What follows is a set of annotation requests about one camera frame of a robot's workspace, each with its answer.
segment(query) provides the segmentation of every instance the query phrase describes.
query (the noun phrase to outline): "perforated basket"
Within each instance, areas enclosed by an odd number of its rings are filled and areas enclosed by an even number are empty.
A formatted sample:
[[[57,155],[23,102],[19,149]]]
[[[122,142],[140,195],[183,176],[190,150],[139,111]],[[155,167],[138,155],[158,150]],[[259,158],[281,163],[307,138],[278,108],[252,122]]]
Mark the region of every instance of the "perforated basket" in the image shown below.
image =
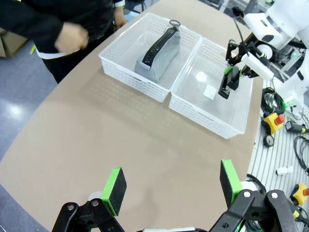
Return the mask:
[[[223,138],[243,134],[250,108],[253,81],[241,77],[239,87],[226,100],[218,94],[227,62],[226,49],[203,38],[184,72],[171,88],[170,109]],[[213,100],[204,96],[207,85],[217,89]]]
[[[100,54],[104,72],[138,91],[163,102],[197,47],[201,36],[185,26],[179,27],[181,48],[158,83],[134,72],[138,57],[170,28],[169,19],[148,13],[123,32]]]

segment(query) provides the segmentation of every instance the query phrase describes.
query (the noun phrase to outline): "hand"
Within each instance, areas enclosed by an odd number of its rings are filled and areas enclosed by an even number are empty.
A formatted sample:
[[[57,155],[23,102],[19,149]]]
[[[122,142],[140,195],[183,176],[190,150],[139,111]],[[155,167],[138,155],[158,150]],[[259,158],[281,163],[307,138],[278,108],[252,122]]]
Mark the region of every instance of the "hand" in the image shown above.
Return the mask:
[[[55,42],[55,48],[59,52],[72,53],[86,48],[88,40],[88,31],[81,25],[66,22]]]
[[[124,24],[126,24],[126,17],[124,14],[124,7],[116,7],[114,10],[114,20],[115,20],[115,28],[118,30],[121,28]]]

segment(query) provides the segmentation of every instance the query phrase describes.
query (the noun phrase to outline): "green gripper pad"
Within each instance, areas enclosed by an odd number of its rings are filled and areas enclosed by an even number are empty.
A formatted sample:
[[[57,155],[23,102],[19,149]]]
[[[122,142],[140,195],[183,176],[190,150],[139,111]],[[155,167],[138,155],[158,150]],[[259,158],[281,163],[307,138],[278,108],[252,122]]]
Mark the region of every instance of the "green gripper pad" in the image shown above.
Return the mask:
[[[125,192],[126,179],[122,168],[114,168],[101,195],[101,199],[108,204],[114,216],[119,214]]]
[[[230,159],[221,160],[220,182],[226,205],[229,207],[242,191],[240,180]]]

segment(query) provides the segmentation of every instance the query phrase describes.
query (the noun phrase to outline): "beige tabletop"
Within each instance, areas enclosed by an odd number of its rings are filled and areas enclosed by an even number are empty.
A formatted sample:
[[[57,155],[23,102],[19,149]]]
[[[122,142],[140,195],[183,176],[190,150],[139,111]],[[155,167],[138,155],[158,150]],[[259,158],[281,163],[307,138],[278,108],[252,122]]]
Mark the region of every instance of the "beige tabletop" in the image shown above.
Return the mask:
[[[226,46],[239,41],[233,20],[195,0],[162,0],[147,11],[177,19]],[[254,80],[246,133],[225,140],[107,76],[98,54],[85,58],[47,97],[0,163],[0,183],[46,229],[66,202],[84,204],[122,166],[126,195],[118,220],[128,232],[195,226],[206,230],[226,210],[221,159],[240,179],[248,170],[261,101]],[[243,36],[250,33],[240,27]]]

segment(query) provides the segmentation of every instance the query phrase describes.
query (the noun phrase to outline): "screw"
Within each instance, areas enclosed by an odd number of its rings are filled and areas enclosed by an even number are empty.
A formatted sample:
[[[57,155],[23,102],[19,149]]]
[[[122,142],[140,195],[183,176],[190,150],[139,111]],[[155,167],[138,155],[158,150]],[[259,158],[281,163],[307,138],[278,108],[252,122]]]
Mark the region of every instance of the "screw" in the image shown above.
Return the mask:
[[[273,193],[271,194],[271,197],[274,198],[274,199],[276,199],[276,198],[278,197],[278,194],[276,194],[275,192],[273,192]]]
[[[244,193],[243,193],[243,196],[244,196],[244,197],[250,197],[250,196],[251,196],[251,193],[249,193],[249,192],[244,192]]]
[[[93,205],[93,206],[97,206],[97,205],[98,205],[98,201],[97,201],[97,200],[93,201],[93,202],[92,202],[92,205]]]
[[[72,209],[74,209],[74,205],[72,204],[68,205],[68,210],[72,210]]]
[[[227,223],[223,223],[222,227],[226,229],[228,227],[228,224]]]

